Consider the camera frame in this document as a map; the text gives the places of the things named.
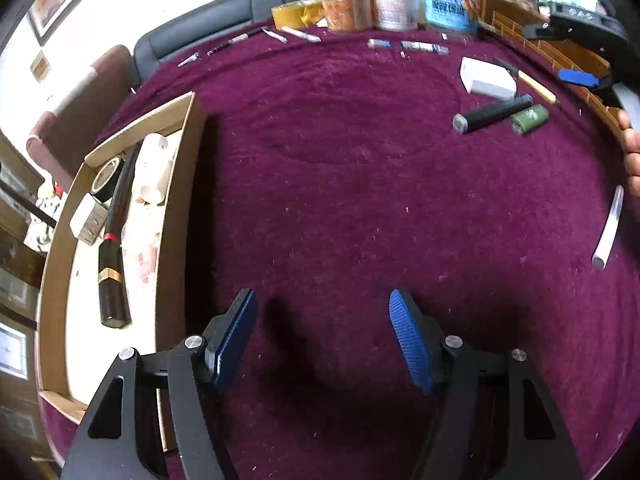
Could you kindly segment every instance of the yellow tape roll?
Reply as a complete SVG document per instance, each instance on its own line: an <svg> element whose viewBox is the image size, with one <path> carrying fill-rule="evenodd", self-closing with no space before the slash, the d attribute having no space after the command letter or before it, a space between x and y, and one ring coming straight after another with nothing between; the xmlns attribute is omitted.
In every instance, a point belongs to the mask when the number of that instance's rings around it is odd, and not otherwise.
<svg viewBox="0 0 640 480"><path fill-rule="evenodd" d="M320 0L300 0L271 9L276 28L304 28L315 25L324 18Z"/></svg>

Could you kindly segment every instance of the green cylinder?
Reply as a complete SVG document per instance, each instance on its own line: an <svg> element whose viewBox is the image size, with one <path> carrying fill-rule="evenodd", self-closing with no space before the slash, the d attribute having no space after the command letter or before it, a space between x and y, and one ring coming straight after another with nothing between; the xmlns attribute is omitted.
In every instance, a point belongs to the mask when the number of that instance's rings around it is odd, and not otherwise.
<svg viewBox="0 0 640 480"><path fill-rule="evenodd" d="M513 131L522 136L544 124L548 118L549 112L546 111L546 108L543 105L535 105L513 114L509 117L509 122Z"/></svg>

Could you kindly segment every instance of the table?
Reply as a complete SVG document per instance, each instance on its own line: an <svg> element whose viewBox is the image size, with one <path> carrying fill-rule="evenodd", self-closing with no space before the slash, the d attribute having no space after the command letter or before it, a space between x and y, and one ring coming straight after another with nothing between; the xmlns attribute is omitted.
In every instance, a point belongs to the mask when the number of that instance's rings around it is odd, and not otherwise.
<svg viewBox="0 0 640 480"><path fill-rule="evenodd" d="M187 90L210 115L196 167L186 323L198 332L251 286L260 314L225 394L241 478L409 478L434 400L413 387L388 321L407 288L475 348L527 351L586 477L640 413L637 201L604 272L591 266L615 185L612 135L534 57L494 39L363 32L322 43L266 35L162 68L114 118ZM393 41L370 50L367 39ZM450 56L399 40L446 44ZM211 44L203 44L206 52ZM526 68L563 108L529 137L506 122L451 129L462 56ZM518 81L518 93L532 93Z"/></svg>

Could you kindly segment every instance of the gold band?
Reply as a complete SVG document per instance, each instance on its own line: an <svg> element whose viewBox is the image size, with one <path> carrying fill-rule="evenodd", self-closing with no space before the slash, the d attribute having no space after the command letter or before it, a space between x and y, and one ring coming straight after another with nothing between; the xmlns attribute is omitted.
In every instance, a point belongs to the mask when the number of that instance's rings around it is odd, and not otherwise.
<svg viewBox="0 0 640 480"><path fill-rule="evenodd" d="M98 283L102 283L104 280L111 278L112 280L116 280L118 283L122 283L122 274L120 274L117 270L110 269L109 267L105 267L98 273Z"/></svg>

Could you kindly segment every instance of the white eraser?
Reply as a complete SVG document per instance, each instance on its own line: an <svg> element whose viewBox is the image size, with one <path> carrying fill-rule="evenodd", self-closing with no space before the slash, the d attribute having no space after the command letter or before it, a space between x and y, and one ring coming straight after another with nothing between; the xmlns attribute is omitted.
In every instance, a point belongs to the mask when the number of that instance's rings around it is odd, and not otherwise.
<svg viewBox="0 0 640 480"><path fill-rule="evenodd" d="M501 66L463 57L460 79L469 94L483 94L496 99L512 99L516 95L516 81Z"/></svg>
<svg viewBox="0 0 640 480"><path fill-rule="evenodd" d="M71 217L69 227L78 240L93 245L106 219L107 208L87 193Z"/></svg>

